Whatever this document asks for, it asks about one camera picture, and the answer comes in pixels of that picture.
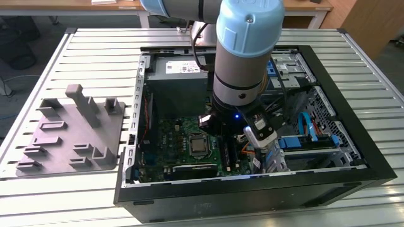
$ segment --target wooden desk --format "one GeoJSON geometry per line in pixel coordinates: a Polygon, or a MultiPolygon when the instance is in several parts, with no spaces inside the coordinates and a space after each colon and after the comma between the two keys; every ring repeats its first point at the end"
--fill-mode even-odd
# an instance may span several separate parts
{"type": "MultiPolygon", "coordinates": [[[[318,28],[326,12],[332,10],[328,0],[321,4],[309,0],[284,0],[286,16],[312,17],[309,28],[318,28]]],[[[1,16],[93,16],[136,15],[141,27],[149,28],[148,16],[140,1],[118,0],[116,4],[92,5],[90,0],[0,0],[1,16]]]]}

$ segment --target white table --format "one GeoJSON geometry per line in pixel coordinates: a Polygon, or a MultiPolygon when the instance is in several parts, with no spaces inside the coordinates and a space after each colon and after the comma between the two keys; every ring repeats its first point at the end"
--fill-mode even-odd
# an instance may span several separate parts
{"type": "MultiPolygon", "coordinates": [[[[385,158],[397,179],[328,207],[244,217],[201,219],[173,226],[366,226],[404,223],[404,98],[348,35],[334,30],[284,30],[280,45],[310,45],[385,158]]],[[[78,29],[65,34],[0,147],[0,226],[126,226],[137,224],[112,204],[117,167],[89,174],[16,178],[16,161],[30,140],[41,98],[60,103],[68,84],[80,83],[94,101],[106,96],[132,104],[141,46],[189,45],[174,29],[78,29]]],[[[124,119],[122,129],[129,119],[124,119]]],[[[121,132],[121,140],[128,131],[121,132]]]]}

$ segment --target light blue joint cap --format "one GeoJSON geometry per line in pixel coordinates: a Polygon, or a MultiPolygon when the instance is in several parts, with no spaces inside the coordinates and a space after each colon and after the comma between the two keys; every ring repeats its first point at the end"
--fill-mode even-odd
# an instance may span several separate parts
{"type": "Polygon", "coordinates": [[[146,11],[149,11],[150,13],[169,17],[169,15],[166,14],[162,0],[140,0],[140,3],[142,5],[144,9],[146,11]]]}
{"type": "Polygon", "coordinates": [[[253,58],[273,49],[282,31],[282,0],[222,0],[216,23],[225,50],[253,58]]]}

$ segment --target sticker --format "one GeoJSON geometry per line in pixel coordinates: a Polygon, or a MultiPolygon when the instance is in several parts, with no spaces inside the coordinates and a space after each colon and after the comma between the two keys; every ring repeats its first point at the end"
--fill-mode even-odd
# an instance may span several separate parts
{"type": "Polygon", "coordinates": [[[118,9],[136,9],[136,6],[118,6],[118,9]]]}
{"type": "Polygon", "coordinates": [[[286,70],[286,66],[285,65],[276,65],[277,70],[286,70]]]}
{"type": "Polygon", "coordinates": [[[260,163],[260,161],[256,158],[253,158],[252,163],[260,169],[261,163],[260,163]]]}
{"type": "Polygon", "coordinates": [[[196,61],[168,61],[165,63],[165,73],[196,73],[201,72],[197,67],[196,61]]]}

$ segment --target motherboard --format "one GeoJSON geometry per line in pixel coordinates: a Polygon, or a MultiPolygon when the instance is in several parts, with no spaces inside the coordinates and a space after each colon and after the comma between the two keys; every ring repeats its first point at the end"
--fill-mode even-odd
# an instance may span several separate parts
{"type": "Polygon", "coordinates": [[[156,152],[144,154],[146,182],[249,174],[249,157],[229,167],[222,157],[220,137],[198,129],[197,117],[161,119],[156,152]]]}

